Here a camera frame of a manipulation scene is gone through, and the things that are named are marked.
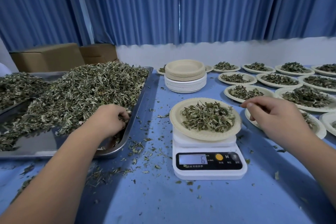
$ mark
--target curtain fold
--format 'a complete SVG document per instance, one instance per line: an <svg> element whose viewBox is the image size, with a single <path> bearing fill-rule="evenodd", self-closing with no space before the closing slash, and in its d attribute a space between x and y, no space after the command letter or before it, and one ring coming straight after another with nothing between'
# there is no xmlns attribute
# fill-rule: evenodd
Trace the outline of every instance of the curtain fold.
<svg viewBox="0 0 336 224"><path fill-rule="evenodd" d="M179 43L179 0L85 0L95 42Z"/></svg>
<svg viewBox="0 0 336 224"><path fill-rule="evenodd" d="M264 39L273 0L180 0L180 42Z"/></svg>
<svg viewBox="0 0 336 224"><path fill-rule="evenodd" d="M44 44L89 44L76 0L0 0L0 36L9 51Z"/></svg>
<svg viewBox="0 0 336 224"><path fill-rule="evenodd" d="M336 36L336 0L275 0L267 39Z"/></svg>

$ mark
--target white scale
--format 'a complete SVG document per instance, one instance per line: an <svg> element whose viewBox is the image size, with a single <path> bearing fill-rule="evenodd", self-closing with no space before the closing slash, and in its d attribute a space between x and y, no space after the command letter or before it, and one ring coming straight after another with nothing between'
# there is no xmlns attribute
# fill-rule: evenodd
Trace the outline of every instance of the white scale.
<svg viewBox="0 0 336 224"><path fill-rule="evenodd" d="M174 126L173 168L182 180L237 180L247 172L236 136L203 141L182 134Z"/></svg>

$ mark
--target table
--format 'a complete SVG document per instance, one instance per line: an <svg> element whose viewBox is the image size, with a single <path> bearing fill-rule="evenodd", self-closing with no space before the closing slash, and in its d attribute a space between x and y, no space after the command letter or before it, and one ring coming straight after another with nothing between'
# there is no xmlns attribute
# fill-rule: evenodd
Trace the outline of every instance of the table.
<svg viewBox="0 0 336 224"><path fill-rule="evenodd" d="M140 142L145 138L153 140L143 141L145 149L140 155L128 156L130 151L127 144L119 157L93 161L92 168L99 165L104 171L118 167L121 167L121 171L134 171L115 174L108 184L96 188L86 186L76 223L335 222L336 212L317 182L298 160L287 152L277 152L275 147L281 147L266 139L259 129L246 120L239 103L224 95L223 91L228 85L220 82L218 75L209 73L207 85L196 93L178 94L166 88L162 75L153 72L150 89L146 89L137 114L139 119L130 133L133 141ZM172 125L169 118L157 116L166 115L176 103L193 97L222 100L242 116L243 127L237 134L240 138L237 144L245 159L250 159L250 164L241 180L194 181L193 185L187 185L186 181L176 183L179 179L174 175L170 159ZM331 134L328 133L324 141L336 147L336 138ZM148 157L145 167L147 161L144 157L150 153L152 156ZM22 183L36 175L45 163L0 162L0 213L7 208ZM35 165L34 170L20 175L30 164ZM277 171L279 180L275 180Z"/></svg>

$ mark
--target yellow button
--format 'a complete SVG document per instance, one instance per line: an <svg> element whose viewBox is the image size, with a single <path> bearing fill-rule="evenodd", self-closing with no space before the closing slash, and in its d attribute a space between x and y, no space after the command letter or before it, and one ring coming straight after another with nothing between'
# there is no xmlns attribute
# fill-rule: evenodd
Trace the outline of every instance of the yellow button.
<svg viewBox="0 0 336 224"><path fill-rule="evenodd" d="M215 157L216 157L217 160L223 160L223 156L222 156L222 154L219 154L219 153L218 153L218 154L216 154Z"/></svg>

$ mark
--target cardboard box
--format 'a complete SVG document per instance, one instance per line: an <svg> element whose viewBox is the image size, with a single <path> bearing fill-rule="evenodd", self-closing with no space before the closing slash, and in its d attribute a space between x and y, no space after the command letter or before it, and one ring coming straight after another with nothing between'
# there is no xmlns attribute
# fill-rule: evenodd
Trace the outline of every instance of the cardboard box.
<svg viewBox="0 0 336 224"><path fill-rule="evenodd" d="M20 72L58 72L85 65L75 43L34 47L21 52L10 52Z"/></svg>
<svg viewBox="0 0 336 224"><path fill-rule="evenodd" d="M79 48L85 64L106 63L115 61L116 47L113 44L90 44Z"/></svg>

